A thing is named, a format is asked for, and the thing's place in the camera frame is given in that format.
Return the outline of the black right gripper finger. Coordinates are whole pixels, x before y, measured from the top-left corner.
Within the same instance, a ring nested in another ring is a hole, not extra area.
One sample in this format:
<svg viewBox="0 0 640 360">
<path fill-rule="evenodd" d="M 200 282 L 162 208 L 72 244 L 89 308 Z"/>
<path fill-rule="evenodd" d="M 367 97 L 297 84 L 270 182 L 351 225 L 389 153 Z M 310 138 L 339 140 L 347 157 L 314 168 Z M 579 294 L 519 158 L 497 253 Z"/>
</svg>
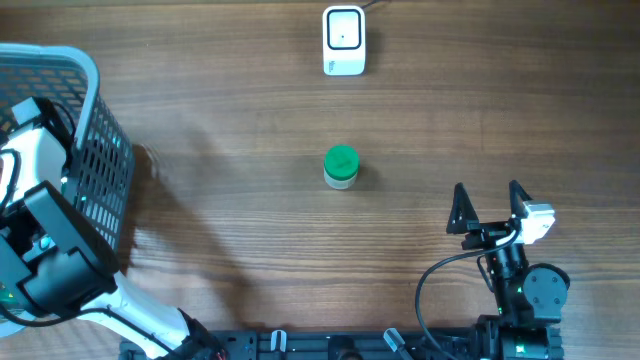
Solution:
<svg viewBox="0 0 640 360">
<path fill-rule="evenodd" d="M 446 226 L 447 234 L 466 234 L 480 229 L 480 222 L 463 183 L 454 187 L 452 208 Z"/>
<path fill-rule="evenodd" d="M 517 180 L 511 180 L 509 182 L 509 201 L 512 215 L 517 218 L 525 218 L 525 204 L 531 200 L 532 197 Z"/>
</svg>

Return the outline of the green lidded plastic jar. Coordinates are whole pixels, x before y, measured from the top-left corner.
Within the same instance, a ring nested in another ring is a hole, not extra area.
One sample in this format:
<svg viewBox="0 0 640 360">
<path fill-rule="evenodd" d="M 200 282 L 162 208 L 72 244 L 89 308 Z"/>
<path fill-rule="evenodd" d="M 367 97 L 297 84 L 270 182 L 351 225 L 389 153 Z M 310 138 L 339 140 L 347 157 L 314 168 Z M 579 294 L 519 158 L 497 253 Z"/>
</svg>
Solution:
<svg viewBox="0 0 640 360">
<path fill-rule="evenodd" d="M 351 187 L 360 169 L 357 151 L 345 144 L 330 148 L 324 158 L 324 179 L 333 189 L 346 190 Z"/>
</svg>

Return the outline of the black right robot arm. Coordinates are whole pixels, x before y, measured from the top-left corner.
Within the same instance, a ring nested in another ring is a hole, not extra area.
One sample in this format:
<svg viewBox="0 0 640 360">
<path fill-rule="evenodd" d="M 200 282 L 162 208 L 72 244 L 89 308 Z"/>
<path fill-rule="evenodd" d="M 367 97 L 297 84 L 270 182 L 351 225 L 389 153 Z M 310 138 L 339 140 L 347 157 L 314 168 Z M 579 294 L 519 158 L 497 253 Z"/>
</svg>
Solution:
<svg viewBox="0 0 640 360">
<path fill-rule="evenodd" d="M 546 263 L 531 265 L 525 247 L 542 239 L 555 222 L 555 210 L 536 201 L 515 180 L 509 183 L 510 218 L 482 223 L 463 184 L 454 187 L 446 232 L 463 234 L 464 250 L 480 250 L 483 278 L 497 303 L 497 316 L 482 315 L 472 326 L 468 351 L 459 359 L 540 359 L 564 357 L 560 330 L 570 278 Z"/>
</svg>

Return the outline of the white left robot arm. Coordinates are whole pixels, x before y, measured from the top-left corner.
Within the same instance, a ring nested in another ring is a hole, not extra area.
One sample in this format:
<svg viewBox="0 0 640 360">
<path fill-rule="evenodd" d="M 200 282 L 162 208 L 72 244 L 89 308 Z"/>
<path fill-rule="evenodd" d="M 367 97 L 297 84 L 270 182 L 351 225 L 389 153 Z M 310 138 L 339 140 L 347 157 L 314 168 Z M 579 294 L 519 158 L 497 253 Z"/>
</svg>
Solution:
<svg viewBox="0 0 640 360">
<path fill-rule="evenodd" d="M 149 359 L 222 359 L 221 343 L 185 312 L 145 294 L 121 272 L 103 236 L 62 195 L 75 133 L 64 108 L 30 97 L 15 105 L 17 128 L 1 147 L 1 283 L 44 328 L 74 319 L 96 323 Z"/>
</svg>

